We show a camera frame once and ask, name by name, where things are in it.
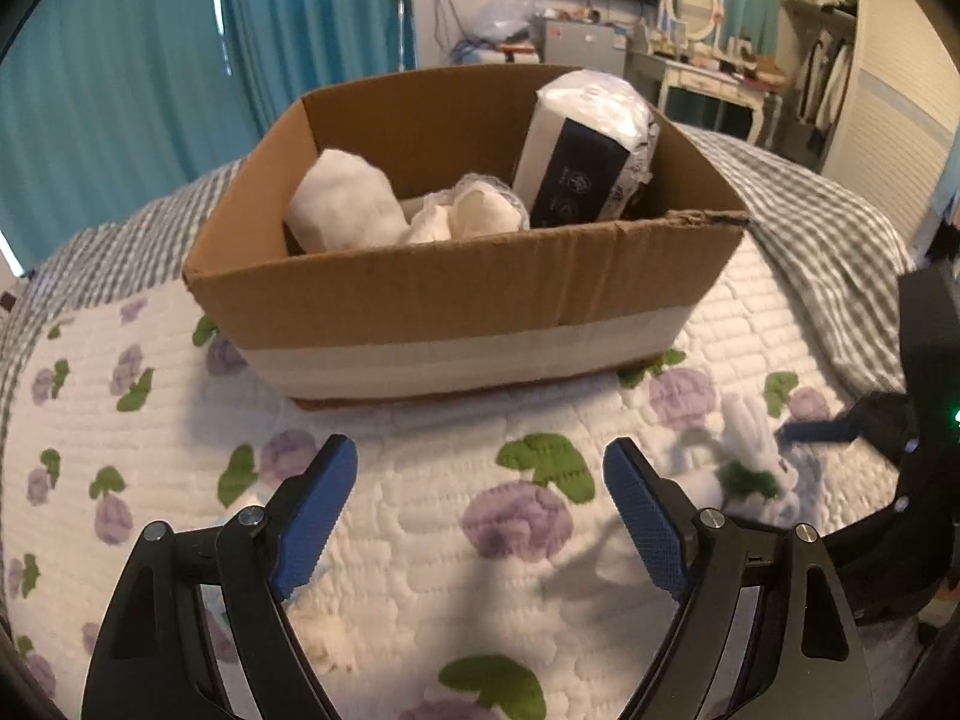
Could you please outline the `teal curtain left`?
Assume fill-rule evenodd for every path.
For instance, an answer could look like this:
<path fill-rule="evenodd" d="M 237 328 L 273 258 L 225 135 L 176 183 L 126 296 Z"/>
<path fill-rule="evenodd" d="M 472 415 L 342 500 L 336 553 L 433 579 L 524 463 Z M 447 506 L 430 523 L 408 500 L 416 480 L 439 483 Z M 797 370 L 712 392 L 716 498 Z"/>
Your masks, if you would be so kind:
<path fill-rule="evenodd" d="M 409 0 L 39 0 L 2 62 L 2 244 L 34 266 L 249 153 L 301 94 L 407 70 Z"/>

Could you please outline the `brown cardboard box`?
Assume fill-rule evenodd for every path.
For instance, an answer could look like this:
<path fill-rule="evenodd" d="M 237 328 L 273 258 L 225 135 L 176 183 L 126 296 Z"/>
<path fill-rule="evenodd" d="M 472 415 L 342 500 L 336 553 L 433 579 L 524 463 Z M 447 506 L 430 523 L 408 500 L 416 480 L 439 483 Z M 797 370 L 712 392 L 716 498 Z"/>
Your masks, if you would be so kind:
<path fill-rule="evenodd" d="M 439 397 L 647 361 L 742 241 L 747 208 L 664 125 L 636 220 L 303 254 L 283 226 L 325 148 L 416 199 L 512 176 L 550 65 L 370 76 L 301 96 L 202 224 L 184 280 L 257 376 L 299 405 Z"/>

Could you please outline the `white oval vanity mirror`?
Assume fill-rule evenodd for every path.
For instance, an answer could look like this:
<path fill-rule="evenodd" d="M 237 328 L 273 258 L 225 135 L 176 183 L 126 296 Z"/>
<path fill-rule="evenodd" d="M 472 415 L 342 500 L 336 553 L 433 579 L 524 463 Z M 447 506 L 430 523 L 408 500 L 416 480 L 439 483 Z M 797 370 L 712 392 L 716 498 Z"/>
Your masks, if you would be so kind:
<path fill-rule="evenodd" d="M 722 21 L 721 0 L 661 0 L 661 7 L 670 36 L 692 43 L 713 36 Z"/>

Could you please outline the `white black tissue pack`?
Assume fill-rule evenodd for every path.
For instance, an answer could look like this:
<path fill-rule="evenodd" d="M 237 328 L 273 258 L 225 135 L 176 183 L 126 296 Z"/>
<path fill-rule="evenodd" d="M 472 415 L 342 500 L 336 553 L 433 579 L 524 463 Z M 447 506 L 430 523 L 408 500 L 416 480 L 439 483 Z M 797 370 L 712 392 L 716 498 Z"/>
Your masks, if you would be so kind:
<path fill-rule="evenodd" d="M 630 83 L 574 70 L 537 91 L 512 192 L 534 227 L 618 220 L 651 181 L 656 111 Z"/>

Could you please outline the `white cloth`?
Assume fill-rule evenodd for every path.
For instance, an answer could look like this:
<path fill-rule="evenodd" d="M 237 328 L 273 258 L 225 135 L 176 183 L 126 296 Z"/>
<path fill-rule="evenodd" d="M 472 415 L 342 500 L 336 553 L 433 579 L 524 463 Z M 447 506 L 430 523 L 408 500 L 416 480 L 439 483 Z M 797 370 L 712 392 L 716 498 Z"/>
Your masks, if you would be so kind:
<path fill-rule="evenodd" d="M 527 231 L 529 212 L 516 193 L 493 176 L 466 174 L 454 187 L 400 202 L 410 229 L 405 244 L 466 241 Z"/>

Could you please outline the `white dressing table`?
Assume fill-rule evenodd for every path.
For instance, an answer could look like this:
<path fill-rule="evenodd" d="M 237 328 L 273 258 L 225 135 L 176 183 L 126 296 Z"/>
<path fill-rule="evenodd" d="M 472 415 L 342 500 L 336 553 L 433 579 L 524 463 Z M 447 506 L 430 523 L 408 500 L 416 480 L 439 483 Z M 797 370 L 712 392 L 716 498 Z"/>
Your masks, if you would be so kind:
<path fill-rule="evenodd" d="M 651 54 L 638 41 L 626 49 L 625 78 L 665 114 L 670 94 L 686 91 L 718 103 L 715 127 L 727 106 L 750 112 L 747 140 L 750 145 L 770 146 L 781 117 L 782 98 L 776 88 L 738 73 L 695 67 L 675 59 Z"/>

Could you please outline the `white wardrobe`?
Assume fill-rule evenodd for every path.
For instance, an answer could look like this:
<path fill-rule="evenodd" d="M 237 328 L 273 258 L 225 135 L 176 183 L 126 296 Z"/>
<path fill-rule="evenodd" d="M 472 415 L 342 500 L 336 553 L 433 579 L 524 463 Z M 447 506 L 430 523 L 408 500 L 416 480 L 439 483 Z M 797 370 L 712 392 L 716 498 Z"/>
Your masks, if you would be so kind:
<path fill-rule="evenodd" d="M 909 241 L 958 127 L 958 71 L 914 0 L 779 0 L 788 72 L 776 148 L 857 193 Z"/>

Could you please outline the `white fluffy sock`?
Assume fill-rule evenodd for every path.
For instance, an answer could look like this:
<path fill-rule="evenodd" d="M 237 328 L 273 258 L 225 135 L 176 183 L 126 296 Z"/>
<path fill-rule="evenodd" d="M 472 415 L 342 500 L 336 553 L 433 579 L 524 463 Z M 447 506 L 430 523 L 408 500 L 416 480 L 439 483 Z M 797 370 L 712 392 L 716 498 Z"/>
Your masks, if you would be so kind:
<path fill-rule="evenodd" d="M 715 463 L 672 476 L 697 509 L 718 509 L 770 527 L 799 520 L 799 472 L 781 455 L 765 401 L 727 394 L 721 398 L 721 437 L 708 442 Z"/>

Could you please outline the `grey mini fridge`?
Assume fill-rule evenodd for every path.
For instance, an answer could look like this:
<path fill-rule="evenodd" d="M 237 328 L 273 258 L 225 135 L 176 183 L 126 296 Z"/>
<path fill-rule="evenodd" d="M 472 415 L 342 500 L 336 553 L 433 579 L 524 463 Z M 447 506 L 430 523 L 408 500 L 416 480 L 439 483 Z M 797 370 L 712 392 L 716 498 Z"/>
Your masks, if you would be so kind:
<path fill-rule="evenodd" d="M 540 37 L 544 64 L 625 73 L 628 36 L 621 26 L 542 18 Z"/>

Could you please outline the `white floral quilt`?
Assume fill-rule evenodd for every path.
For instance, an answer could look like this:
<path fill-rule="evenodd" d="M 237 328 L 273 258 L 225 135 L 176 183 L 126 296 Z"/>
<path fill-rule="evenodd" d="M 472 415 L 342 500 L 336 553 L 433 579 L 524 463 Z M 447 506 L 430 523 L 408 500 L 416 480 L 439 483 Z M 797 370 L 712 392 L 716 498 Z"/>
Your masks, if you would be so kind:
<path fill-rule="evenodd" d="M 602 481 L 628 437 L 701 502 L 760 510 L 721 406 L 773 424 L 848 395 L 800 302 L 807 275 L 869 298 L 900 242 L 810 257 L 748 238 L 662 361 L 644 372 L 473 397 L 302 411 L 226 348 L 178 278 L 139 280 L 75 242 L 14 308 L 3 553 L 14 642 L 55 707 L 82 708 L 99 624 L 151 520 L 223 522 L 306 466 L 327 436 L 359 475 L 291 621 L 350 718 L 612 718 L 674 601 L 654 587 Z"/>

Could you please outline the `grey checked blanket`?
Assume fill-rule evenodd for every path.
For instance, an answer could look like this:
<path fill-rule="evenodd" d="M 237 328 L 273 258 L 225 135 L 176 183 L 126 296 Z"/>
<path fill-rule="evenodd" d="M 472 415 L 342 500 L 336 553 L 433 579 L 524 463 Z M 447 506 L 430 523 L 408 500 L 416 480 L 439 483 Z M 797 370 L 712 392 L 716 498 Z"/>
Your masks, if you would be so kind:
<path fill-rule="evenodd" d="M 747 229 L 820 346 L 828 379 L 858 394 L 900 387 L 895 278 L 908 255 L 892 223 L 846 188 L 768 151 L 697 128 L 683 133 L 739 194 L 747 218 L 672 211 L 644 231 L 699 241 Z M 2 325 L 3 421 L 28 401 L 52 401 L 64 366 L 34 366 L 32 356 L 80 310 L 114 307 L 114 332 L 155 327 L 160 316 L 149 309 L 149 294 L 178 281 L 197 232 L 240 167 L 225 164 L 127 220 L 78 232 L 31 271 Z"/>

